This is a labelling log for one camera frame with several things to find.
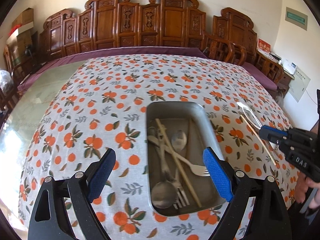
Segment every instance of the purple seat cover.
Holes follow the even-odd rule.
[[[260,70],[258,70],[254,65],[245,62],[242,67],[250,73],[265,89],[267,90],[277,90],[278,86],[274,84],[267,76],[265,76]]]
[[[32,74],[23,84],[18,86],[18,90],[27,91],[29,87],[41,76],[41,74],[48,70],[65,64],[70,64],[89,58],[108,57],[118,55],[131,55],[131,54],[164,54],[164,55],[178,55],[188,57],[207,57],[198,48],[175,48],[175,47],[128,47],[128,48],[115,48],[115,49],[102,49],[96,51],[89,51],[80,54],[75,54],[45,64],[40,70]]]

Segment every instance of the tablecloth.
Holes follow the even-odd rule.
[[[194,101],[205,108],[225,160],[250,177],[275,177],[286,206],[293,202],[298,170],[274,151],[276,166],[239,119],[236,102],[248,104],[262,124],[289,128],[265,89],[242,67],[197,57],[122,55],[88,60],[51,102],[36,130],[21,176],[19,215],[28,225],[44,178],[71,177],[99,160],[106,147],[116,165],[92,206],[112,239],[208,239],[227,203],[215,209],[163,217],[148,205],[146,106],[154,101]],[[83,239],[65,199],[74,232]],[[241,239],[253,201],[236,234]]]

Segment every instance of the rectangular metal container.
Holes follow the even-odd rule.
[[[151,126],[158,129],[155,121],[156,118],[159,118],[161,123],[166,127],[166,133],[169,139],[171,139],[172,135],[178,129],[182,129],[188,136],[189,120],[192,120],[190,126],[191,139],[188,141],[188,144],[190,144],[188,160],[192,164],[204,166],[202,159],[203,150],[209,146],[215,151],[218,158],[224,160],[210,121],[208,120],[206,112],[201,105],[194,102],[180,101],[153,102],[147,107],[146,129]],[[186,150],[187,147],[185,147],[179,154],[185,157]],[[165,154],[165,158],[169,165],[171,175],[174,177],[176,168],[174,160],[169,153]],[[160,161],[154,145],[148,142],[149,204],[157,213],[163,216],[177,216],[198,212],[226,202],[224,198],[219,196],[210,176],[197,176],[191,172],[188,165],[184,162],[181,162],[181,164],[201,201],[202,207],[199,208],[196,205],[196,202],[192,198],[182,176],[180,176],[180,182],[187,194],[190,205],[177,210],[173,206],[166,209],[154,207],[151,203],[150,196],[153,186],[160,182]]]

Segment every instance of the blue textured fingertip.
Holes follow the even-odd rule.
[[[212,155],[208,148],[203,151],[203,162],[209,171],[210,177],[220,197],[225,198],[230,202],[233,198],[231,181],[221,168],[218,160]]]
[[[116,163],[115,151],[110,148],[109,150],[110,152],[108,153],[106,158],[103,160],[103,163],[97,169],[97,171],[95,172],[95,174],[93,175],[92,179],[88,184],[87,199],[89,203],[92,203],[94,199],[100,196],[103,190],[103,187],[105,186],[106,181],[108,180],[110,173]]]

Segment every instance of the metal fork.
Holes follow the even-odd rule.
[[[163,158],[165,161],[165,156],[164,156],[165,144],[164,144],[163,135],[160,130],[158,130],[158,141],[159,141],[159,148],[160,149],[156,147],[156,151],[158,152],[159,157]],[[187,205],[190,205],[189,200],[187,198],[187,195],[184,192],[184,189],[183,189],[181,183],[179,182],[179,180],[176,179],[176,177],[178,177],[177,172],[175,174],[175,178],[173,178],[170,173],[167,173],[167,178],[166,178],[169,182],[171,182],[173,184],[173,186],[177,190],[178,197],[177,197],[176,203],[178,204],[179,207],[186,206],[185,202],[187,203]]]
[[[153,143],[156,146],[159,146],[159,141],[155,136],[148,135],[148,141],[150,141],[151,143]],[[164,150],[167,153],[171,154],[171,151],[167,145],[164,146]],[[179,160],[181,160],[182,162],[184,162],[185,164],[187,164],[190,167],[191,172],[193,174],[195,174],[197,176],[210,176],[210,174],[205,166],[192,164],[190,161],[188,161],[186,158],[182,157],[180,154],[176,153],[176,156]]]

